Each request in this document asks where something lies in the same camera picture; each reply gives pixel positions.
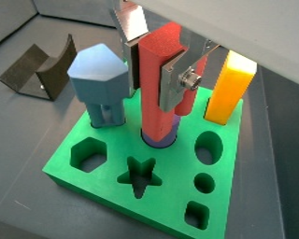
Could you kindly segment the gripper silver second-gripper right finger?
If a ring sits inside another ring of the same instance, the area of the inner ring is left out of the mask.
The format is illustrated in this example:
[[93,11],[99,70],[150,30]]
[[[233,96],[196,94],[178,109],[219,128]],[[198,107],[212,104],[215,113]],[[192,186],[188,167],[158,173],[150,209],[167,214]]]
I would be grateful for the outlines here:
[[218,47],[212,40],[192,31],[180,32],[179,42],[184,49],[160,68],[159,108],[164,112],[176,107],[187,90],[198,88],[198,62]]

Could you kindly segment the gripper silver second-gripper left finger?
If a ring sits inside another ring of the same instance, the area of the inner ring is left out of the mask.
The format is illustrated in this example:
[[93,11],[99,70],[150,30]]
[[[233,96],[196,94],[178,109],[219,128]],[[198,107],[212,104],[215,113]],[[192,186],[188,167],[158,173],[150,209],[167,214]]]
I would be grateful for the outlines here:
[[130,0],[111,0],[111,17],[122,37],[123,58],[128,66],[130,89],[140,87],[139,42],[150,34],[143,8]]

